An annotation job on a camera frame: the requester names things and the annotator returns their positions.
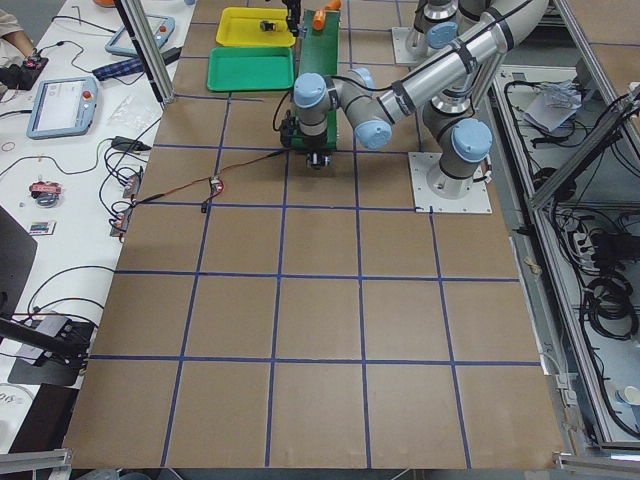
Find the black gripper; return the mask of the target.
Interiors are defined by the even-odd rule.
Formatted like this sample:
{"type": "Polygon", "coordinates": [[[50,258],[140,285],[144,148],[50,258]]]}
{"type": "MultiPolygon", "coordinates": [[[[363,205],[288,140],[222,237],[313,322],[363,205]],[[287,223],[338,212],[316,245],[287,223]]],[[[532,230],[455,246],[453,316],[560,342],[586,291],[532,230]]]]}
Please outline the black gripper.
{"type": "MultiPolygon", "coordinates": [[[[292,35],[300,33],[301,1],[285,0],[286,23],[292,35]]],[[[280,142],[286,147],[306,155],[330,156],[333,153],[333,113],[327,114],[326,131],[322,136],[306,136],[300,130],[297,117],[287,112],[280,123],[280,142]]]]}

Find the person forearm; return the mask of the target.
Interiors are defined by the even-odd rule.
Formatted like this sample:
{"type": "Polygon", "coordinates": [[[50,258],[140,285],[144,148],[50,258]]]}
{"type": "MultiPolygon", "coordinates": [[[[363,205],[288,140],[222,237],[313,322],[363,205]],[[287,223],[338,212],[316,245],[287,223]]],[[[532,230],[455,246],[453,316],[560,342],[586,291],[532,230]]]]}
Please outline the person forearm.
{"type": "Polygon", "coordinates": [[[31,56],[35,46],[26,34],[17,18],[5,10],[1,10],[1,56],[31,56]]]}

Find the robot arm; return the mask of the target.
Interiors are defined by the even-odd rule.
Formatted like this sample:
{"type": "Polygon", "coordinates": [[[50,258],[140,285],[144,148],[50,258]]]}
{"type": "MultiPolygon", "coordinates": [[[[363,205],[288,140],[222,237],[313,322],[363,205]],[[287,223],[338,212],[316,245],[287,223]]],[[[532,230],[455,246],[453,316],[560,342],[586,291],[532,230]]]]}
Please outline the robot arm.
{"type": "MultiPolygon", "coordinates": [[[[300,36],[302,15],[301,1],[281,1],[286,7],[286,24],[294,38],[300,36]]],[[[400,28],[403,48],[415,55],[426,55],[428,48],[438,49],[458,35],[458,22],[463,13],[472,18],[470,11],[462,8],[461,1],[418,1],[414,11],[413,26],[400,28]]]]}
{"type": "Polygon", "coordinates": [[[329,116],[337,110],[371,150],[386,145],[393,125],[423,106],[454,120],[470,116],[472,102],[481,98],[504,55],[531,34],[546,8],[544,1],[419,2],[406,48],[420,64],[382,88],[365,68],[299,74],[293,110],[277,127],[282,145],[312,162],[331,155],[329,116]]]}

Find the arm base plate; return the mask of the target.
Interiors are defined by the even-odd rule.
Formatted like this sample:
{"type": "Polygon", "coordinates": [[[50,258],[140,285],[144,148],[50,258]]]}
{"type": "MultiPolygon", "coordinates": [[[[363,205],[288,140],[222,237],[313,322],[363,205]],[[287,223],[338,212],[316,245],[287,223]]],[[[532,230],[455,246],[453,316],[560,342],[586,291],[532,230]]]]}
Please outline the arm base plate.
{"type": "Polygon", "coordinates": [[[417,213],[492,213],[485,175],[480,164],[473,175],[458,180],[440,169],[439,152],[409,152],[414,210],[417,213]]]}
{"type": "Polygon", "coordinates": [[[428,45],[423,33],[413,27],[393,27],[391,36],[396,64],[414,66],[425,60],[428,45]]]}

